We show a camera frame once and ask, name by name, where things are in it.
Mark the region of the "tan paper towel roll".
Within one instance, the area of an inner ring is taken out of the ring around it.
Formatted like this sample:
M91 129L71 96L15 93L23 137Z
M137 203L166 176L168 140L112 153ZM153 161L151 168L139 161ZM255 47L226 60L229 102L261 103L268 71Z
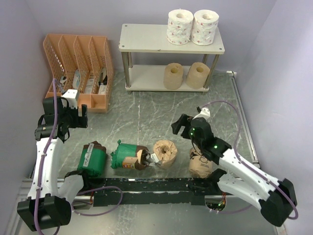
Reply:
M209 72L210 68L206 64L201 62L193 63L188 71L186 84L192 89L204 88Z

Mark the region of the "white dotted paper roll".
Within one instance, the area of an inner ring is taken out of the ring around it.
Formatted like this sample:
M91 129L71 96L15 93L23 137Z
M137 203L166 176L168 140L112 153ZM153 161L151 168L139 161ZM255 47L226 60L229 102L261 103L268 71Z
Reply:
M174 45L184 45L190 41L193 14L184 9L175 9L168 13L167 40Z

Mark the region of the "white paper towel roll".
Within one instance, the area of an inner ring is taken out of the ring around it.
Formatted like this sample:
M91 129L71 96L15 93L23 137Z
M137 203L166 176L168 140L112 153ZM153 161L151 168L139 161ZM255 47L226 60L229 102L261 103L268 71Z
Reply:
M200 46L213 43L218 27L219 15L211 10L199 10L194 13L191 41Z

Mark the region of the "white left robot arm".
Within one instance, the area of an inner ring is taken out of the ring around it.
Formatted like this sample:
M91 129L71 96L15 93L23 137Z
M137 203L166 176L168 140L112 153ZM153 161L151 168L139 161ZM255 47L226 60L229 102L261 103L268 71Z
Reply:
M58 187L59 158L71 128L87 128L87 106L79 115L77 98L49 97L43 100L44 114L35 130L37 160L33 182L25 201L17 206L17 213L31 231L60 228L71 219L71 204L77 194L86 195L91 182L82 171L72 171Z

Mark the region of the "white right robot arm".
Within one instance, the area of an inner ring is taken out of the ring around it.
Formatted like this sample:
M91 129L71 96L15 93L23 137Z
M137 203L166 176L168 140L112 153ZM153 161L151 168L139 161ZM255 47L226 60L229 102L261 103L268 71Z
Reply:
M190 139L201 155L221 166L213 174L217 177L207 184L208 191L217 195L221 191L241 198L257 208L270 224L280 227L296 212L297 200L293 183L279 180L242 158L230 144L215 137L204 115L186 114L172 123L173 134Z

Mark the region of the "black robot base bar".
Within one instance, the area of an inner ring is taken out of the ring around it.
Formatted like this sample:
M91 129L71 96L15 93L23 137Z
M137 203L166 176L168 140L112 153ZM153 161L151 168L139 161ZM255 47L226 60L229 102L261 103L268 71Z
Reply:
M216 169L207 178L88 178L77 195L93 195L93 205L190 204L205 205L205 197L222 195L218 181L226 171Z

